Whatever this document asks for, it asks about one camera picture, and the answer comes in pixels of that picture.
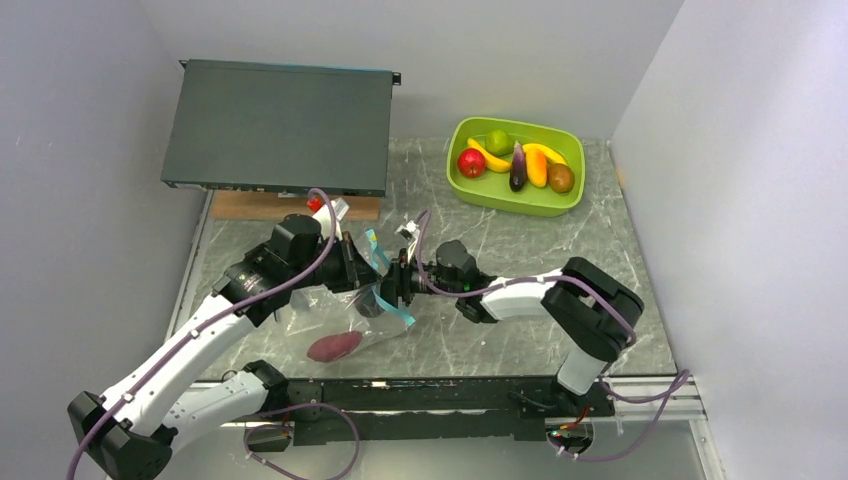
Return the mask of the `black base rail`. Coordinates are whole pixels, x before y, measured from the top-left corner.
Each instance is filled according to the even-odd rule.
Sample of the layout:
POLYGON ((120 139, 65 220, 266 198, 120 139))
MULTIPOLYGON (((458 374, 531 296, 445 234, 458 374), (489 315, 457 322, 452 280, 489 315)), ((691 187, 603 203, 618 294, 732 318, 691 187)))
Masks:
POLYGON ((297 446, 349 440, 507 437, 543 441, 561 424, 609 418, 615 408, 598 386, 571 394, 550 375, 292 379, 288 396, 251 421, 287 420, 297 446))

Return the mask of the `green plastic bin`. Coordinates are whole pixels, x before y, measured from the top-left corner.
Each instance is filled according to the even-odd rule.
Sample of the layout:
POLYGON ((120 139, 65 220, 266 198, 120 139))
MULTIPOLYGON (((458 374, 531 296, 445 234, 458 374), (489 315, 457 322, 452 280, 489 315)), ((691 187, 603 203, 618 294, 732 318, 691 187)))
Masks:
POLYGON ((459 199, 542 217, 577 206, 586 172, 575 135, 514 120, 462 120, 447 154, 447 180, 459 199))

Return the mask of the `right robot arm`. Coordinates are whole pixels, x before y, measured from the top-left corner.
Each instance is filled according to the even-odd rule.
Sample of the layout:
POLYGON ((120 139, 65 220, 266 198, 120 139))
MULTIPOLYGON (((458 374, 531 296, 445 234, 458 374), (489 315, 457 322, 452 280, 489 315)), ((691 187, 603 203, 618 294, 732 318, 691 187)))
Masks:
POLYGON ((450 297, 474 323, 551 318, 575 344, 550 391, 564 415, 588 404, 595 380, 634 344, 645 309, 635 292, 585 258, 573 257, 561 269, 535 277, 496 277, 484 273, 459 240, 441 244, 429 263, 401 250, 360 305, 402 313, 417 295, 450 297))

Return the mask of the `aluminium frame rail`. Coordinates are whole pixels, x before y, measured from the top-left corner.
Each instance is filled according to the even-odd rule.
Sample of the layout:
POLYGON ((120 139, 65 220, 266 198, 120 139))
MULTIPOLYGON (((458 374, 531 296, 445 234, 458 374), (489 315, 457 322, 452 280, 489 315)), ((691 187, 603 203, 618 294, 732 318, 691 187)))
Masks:
MULTIPOLYGON (((188 392, 196 395, 223 382, 207 388, 193 387, 188 392)), ((562 455, 584 456, 593 440, 593 427, 599 421, 617 424, 643 421, 648 426, 654 426, 665 411, 684 418, 698 417, 702 413, 697 390, 684 374, 673 379, 611 378, 598 381, 593 386, 600 387, 606 393, 613 403, 615 413, 609 418, 596 417, 585 425, 571 422, 549 430, 543 442, 554 446, 562 455)), ((262 452, 280 452, 288 446, 297 446, 293 442, 293 425, 287 420, 251 421, 244 416, 229 422, 239 420, 247 425, 245 444, 251 458, 256 458, 262 452)), ((352 427, 350 431, 352 437, 349 440, 367 441, 360 438, 357 428, 352 427)))

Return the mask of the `wooden block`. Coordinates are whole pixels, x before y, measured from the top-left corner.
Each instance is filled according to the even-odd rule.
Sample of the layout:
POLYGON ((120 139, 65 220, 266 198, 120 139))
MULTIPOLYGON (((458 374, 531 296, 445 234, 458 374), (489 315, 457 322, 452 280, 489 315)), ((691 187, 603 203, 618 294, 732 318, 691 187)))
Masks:
MULTIPOLYGON (((351 221, 374 221, 380 213, 378 197, 344 196, 351 221)), ((311 215, 305 197, 279 197, 276 193, 217 191, 212 196, 209 216, 223 220, 281 221, 288 214, 311 215)))

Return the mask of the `purple eggplant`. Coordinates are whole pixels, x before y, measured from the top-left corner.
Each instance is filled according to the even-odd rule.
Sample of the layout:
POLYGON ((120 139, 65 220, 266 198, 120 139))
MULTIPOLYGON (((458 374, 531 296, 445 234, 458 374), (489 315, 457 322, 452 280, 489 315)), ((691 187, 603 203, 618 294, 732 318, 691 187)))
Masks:
POLYGON ((522 146, 523 145, 518 141, 514 143, 511 170, 508 180, 509 188, 512 192, 521 191, 528 182, 526 156, 522 146))

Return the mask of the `green lime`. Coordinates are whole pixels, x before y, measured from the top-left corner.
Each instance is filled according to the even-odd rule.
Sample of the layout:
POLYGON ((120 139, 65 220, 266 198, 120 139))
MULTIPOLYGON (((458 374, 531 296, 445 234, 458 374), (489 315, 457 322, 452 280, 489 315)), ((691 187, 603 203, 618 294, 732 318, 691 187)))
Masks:
POLYGON ((486 135, 484 147, 490 154, 503 157, 513 152, 514 141, 503 130, 491 130, 486 135))

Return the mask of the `clear zip top bag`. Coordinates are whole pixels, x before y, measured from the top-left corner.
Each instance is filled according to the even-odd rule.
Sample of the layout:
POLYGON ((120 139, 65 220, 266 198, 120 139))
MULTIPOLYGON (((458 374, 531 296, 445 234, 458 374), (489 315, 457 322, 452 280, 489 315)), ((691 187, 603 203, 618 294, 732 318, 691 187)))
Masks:
POLYGON ((360 346, 351 353, 354 354, 378 342, 400 336, 416 324, 408 307, 397 308, 396 314, 383 310, 376 318, 362 317, 353 302, 363 294, 373 294, 373 286, 344 293, 332 293, 324 287, 297 290, 292 293, 289 305, 275 312, 274 318, 286 326, 288 334, 300 334, 306 340, 305 356, 308 348, 320 338, 360 331, 363 339, 360 346))

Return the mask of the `red apple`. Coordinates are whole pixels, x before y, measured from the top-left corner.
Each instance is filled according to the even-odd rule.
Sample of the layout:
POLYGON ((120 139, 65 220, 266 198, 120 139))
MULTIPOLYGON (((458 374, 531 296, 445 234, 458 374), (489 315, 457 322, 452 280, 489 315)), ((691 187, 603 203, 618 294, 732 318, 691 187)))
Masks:
POLYGON ((477 149, 466 148, 457 157, 456 166, 465 178, 478 178, 487 169, 484 155, 477 149))

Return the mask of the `dark plum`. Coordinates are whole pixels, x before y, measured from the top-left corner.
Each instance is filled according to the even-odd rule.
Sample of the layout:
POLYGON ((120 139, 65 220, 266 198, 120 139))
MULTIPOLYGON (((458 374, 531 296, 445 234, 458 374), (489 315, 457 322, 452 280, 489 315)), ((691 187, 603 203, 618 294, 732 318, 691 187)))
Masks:
POLYGON ((372 293, 363 294, 355 299, 353 306, 362 317, 368 319, 376 318, 383 313, 382 307, 372 293))

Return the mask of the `yellow banana behind mango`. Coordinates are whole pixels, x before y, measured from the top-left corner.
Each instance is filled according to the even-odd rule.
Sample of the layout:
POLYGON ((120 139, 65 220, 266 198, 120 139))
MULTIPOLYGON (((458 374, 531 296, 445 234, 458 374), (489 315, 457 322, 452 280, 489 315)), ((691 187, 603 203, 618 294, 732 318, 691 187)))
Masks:
POLYGON ((545 146, 543 144, 540 144, 540 143, 524 144, 522 146, 522 149, 526 154, 529 154, 530 152, 537 151, 537 152, 543 154, 546 157, 546 159, 549 162, 552 162, 552 163, 562 164, 562 165, 568 164, 568 162, 566 161, 566 159, 563 155, 561 155, 560 153, 558 153, 554 149, 552 149, 548 146, 545 146))

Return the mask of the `purple sweet potato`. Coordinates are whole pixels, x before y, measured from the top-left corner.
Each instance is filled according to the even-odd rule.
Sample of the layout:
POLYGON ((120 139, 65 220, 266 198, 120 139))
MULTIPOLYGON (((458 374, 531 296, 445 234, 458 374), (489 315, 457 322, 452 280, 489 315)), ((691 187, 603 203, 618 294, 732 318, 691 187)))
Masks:
POLYGON ((308 359, 318 363, 331 363, 353 353, 361 344, 360 331, 347 331, 316 340, 307 350, 308 359))

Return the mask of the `orange yellow mango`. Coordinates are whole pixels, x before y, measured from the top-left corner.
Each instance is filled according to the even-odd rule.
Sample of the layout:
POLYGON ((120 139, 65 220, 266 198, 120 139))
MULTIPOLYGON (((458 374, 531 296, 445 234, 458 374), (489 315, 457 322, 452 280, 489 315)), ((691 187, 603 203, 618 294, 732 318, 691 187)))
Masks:
POLYGON ((529 182, 537 188, 547 186, 547 158, 537 148, 525 151, 525 162, 529 182))

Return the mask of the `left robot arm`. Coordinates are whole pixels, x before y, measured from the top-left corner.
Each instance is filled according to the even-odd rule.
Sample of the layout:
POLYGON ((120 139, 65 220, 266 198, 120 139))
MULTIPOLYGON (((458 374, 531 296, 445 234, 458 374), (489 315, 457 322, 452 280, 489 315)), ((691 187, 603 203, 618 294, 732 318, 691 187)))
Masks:
POLYGON ((175 453, 223 423, 279 417, 290 405, 289 381, 263 360, 202 393, 188 391, 231 345, 287 306, 293 292, 346 293, 378 280, 334 212, 287 216, 225 270, 194 316, 131 374, 71 401, 78 447, 67 478, 88 456, 112 479, 154 479, 175 453))

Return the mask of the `dark grey rack box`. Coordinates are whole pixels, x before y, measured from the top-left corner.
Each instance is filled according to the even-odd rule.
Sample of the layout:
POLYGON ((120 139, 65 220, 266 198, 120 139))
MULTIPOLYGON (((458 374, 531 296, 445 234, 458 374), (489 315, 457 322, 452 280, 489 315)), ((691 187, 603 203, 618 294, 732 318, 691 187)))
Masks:
POLYGON ((161 170, 166 185, 384 196, 401 73, 202 59, 181 64, 161 170))

